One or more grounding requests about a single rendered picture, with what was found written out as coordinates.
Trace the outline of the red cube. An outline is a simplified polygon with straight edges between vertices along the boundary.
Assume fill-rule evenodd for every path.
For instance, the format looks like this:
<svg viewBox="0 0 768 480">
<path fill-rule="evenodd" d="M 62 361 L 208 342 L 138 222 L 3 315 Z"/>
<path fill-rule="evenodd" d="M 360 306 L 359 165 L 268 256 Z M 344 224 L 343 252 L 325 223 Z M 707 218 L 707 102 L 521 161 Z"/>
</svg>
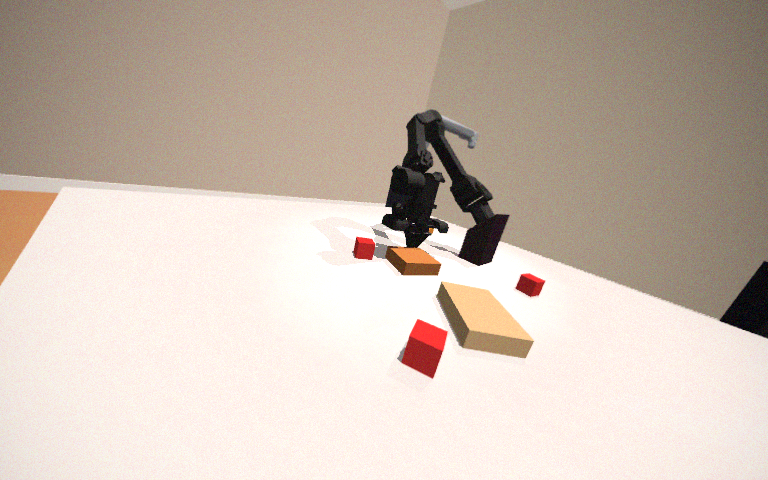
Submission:
<svg viewBox="0 0 768 480">
<path fill-rule="evenodd" d="M 372 260 L 375 245 L 374 241 L 370 238 L 356 237 L 353 251 L 355 258 Z"/>
<path fill-rule="evenodd" d="M 537 296 L 540 294 L 544 283 L 545 280 L 540 279 L 530 273 L 521 274 L 516 289 L 529 295 L 530 297 Z"/>
<path fill-rule="evenodd" d="M 401 363 L 433 379 L 444 349 L 447 332 L 417 319 Z"/>
</svg>

